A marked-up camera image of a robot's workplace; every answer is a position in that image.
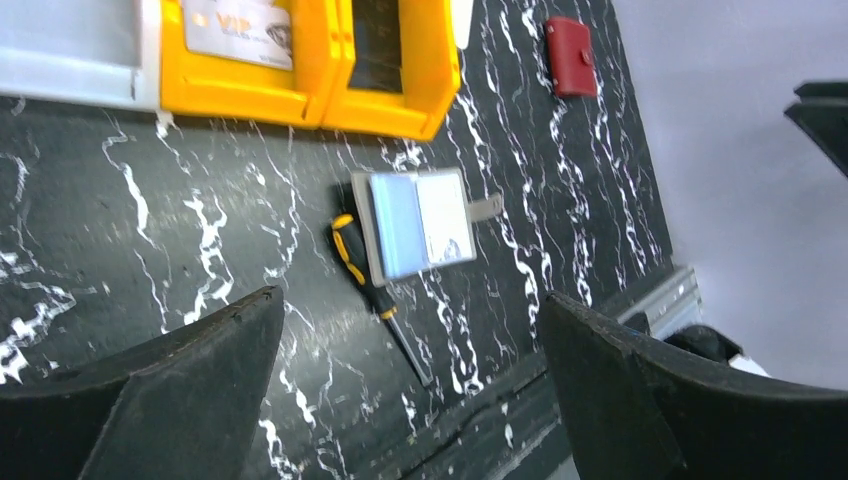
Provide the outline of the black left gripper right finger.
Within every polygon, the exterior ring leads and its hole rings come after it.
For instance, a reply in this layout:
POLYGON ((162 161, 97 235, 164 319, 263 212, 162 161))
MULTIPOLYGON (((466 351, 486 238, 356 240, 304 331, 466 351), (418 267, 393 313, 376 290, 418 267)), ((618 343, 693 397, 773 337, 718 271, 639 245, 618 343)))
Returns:
POLYGON ((553 292, 539 319, 583 479, 843 479, 847 394, 696 356, 553 292))

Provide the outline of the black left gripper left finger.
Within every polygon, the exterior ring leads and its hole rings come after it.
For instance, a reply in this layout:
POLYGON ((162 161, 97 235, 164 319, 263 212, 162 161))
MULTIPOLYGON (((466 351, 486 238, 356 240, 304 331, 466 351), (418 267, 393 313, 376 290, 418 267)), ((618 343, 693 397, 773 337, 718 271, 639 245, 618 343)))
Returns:
POLYGON ((5 479, 237 479, 284 326, 265 286, 168 334, 1 390, 5 479))

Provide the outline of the red card holder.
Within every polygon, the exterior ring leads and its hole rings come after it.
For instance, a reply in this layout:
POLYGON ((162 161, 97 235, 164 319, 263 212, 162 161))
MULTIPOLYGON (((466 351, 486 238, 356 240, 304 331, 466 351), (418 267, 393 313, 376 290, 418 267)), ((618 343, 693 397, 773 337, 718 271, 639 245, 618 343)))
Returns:
POLYGON ((545 22, 549 70, 557 97, 596 97, 594 55, 589 28, 565 16, 545 22))

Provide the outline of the yellow bin with silver card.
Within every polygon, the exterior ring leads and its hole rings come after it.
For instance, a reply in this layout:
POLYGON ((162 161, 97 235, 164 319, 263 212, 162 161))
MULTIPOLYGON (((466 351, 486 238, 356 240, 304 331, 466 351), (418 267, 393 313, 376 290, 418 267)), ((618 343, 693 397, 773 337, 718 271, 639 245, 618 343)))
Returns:
POLYGON ((334 1, 271 1, 291 16, 293 69, 192 53, 183 1, 164 1, 160 100, 166 111, 317 127, 341 64, 334 1))

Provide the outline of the silver VIP card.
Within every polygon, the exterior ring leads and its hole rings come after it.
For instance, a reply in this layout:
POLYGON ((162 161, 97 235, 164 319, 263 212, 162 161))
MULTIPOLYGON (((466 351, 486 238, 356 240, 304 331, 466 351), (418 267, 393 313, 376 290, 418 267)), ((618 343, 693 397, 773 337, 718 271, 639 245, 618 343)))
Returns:
POLYGON ((271 1, 190 0, 181 3, 192 53, 290 71, 291 16, 271 1))

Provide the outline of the black card in bin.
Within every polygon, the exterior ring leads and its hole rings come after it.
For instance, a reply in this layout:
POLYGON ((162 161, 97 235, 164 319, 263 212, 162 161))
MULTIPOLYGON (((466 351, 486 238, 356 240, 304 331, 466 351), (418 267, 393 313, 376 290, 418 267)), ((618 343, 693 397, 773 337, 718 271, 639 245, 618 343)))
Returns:
POLYGON ((399 2, 353 0, 355 55, 349 88, 403 92, 399 2))

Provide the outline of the yellow bin with black card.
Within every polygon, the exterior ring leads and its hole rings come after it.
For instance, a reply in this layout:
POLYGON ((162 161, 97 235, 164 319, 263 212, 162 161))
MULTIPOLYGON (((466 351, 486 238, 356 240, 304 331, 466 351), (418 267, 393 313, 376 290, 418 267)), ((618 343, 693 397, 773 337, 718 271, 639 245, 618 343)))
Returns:
POLYGON ((321 126, 418 141, 432 140, 460 88, 449 1, 399 3, 402 91, 352 88, 357 60, 353 3, 337 1, 341 64, 321 126))

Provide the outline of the black yellow screwdriver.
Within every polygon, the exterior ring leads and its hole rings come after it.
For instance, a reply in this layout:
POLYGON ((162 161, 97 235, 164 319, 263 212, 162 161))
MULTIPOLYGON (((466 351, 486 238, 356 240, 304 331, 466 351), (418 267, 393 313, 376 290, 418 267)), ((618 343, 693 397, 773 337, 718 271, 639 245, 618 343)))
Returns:
POLYGON ((336 252, 352 275, 359 292, 367 300, 373 312, 390 328, 400 348, 421 385, 428 387, 433 377, 424 370, 422 362, 401 330, 397 321, 398 308, 385 286, 377 286, 371 278, 368 255, 362 229, 350 213, 337 216, 331 223, 331 236, 336 252))

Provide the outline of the white plastic bin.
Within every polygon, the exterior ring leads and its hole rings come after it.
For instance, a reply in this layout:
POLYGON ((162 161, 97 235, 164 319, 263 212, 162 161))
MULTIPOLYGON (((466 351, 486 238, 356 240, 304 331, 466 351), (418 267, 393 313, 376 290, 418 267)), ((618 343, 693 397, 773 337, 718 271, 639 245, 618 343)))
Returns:
POLYGON ((4 1, 1 92, 156 111, 162 24, 158 1, 4 1))

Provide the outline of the aluminium table rail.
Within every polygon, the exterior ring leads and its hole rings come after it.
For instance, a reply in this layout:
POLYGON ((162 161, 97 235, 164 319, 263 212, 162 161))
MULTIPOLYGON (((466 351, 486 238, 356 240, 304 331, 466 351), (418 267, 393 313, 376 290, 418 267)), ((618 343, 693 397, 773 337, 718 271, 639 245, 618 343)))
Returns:
POLYGON ((617 320, 624 324, 643 313, 650 334, 665 339, 685 327, 703 323, 702 307, 695 269, 678 266, 667 279, 619 314, 617 320))

